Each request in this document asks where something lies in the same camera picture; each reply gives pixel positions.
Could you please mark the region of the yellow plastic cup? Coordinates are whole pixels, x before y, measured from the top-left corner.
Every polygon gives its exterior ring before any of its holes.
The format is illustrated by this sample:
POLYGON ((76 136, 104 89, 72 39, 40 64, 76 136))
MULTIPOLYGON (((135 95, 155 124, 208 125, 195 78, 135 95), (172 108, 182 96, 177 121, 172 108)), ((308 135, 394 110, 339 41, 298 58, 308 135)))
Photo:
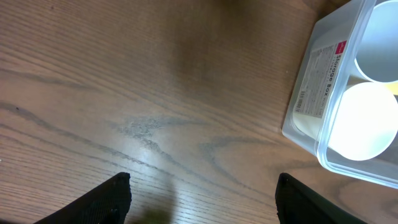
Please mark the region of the yellow plastic cup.
POLYGON ((387 83, 384 85, 386 88, 388 88, 394 95, 398 95, 398 83, 387 83))

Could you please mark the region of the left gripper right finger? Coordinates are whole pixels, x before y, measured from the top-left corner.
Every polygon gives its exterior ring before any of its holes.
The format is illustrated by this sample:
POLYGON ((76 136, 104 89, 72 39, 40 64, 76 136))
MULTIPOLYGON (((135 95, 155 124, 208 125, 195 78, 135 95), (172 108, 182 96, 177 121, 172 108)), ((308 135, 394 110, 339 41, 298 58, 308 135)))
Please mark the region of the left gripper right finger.
POLYGON ((279 175, 275 203, 283 224, 363 223, 288 173, 279 175))

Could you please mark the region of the grey plastic cup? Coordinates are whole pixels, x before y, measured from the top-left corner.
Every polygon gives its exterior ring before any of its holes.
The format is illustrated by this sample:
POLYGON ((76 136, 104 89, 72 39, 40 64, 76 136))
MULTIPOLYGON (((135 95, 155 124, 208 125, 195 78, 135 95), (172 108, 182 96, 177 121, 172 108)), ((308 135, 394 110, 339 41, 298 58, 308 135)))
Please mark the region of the grey plastic cup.
POLYGON ((350 75, 369 82, 397 82, 397 0, 375 5, 350 75))

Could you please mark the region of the cream white plastic cup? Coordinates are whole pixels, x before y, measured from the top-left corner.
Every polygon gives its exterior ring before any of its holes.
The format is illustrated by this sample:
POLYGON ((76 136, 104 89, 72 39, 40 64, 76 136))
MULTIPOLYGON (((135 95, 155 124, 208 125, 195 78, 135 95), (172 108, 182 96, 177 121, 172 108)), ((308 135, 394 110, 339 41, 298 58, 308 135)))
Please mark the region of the cream white plastic cup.
POLYGON ((384 152, 397 134, 397 100, 382 84, 350 85, 343 93, 328 147, 353 160, 384 152))

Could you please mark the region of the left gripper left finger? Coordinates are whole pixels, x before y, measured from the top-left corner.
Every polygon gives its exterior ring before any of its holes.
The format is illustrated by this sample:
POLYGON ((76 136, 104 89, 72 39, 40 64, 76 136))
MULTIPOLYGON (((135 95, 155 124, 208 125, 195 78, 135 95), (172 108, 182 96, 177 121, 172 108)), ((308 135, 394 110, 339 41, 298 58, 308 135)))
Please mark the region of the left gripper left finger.
POLYGON ((132 196, 130 174, 120 172, 38 224, 123 224, 132 196))

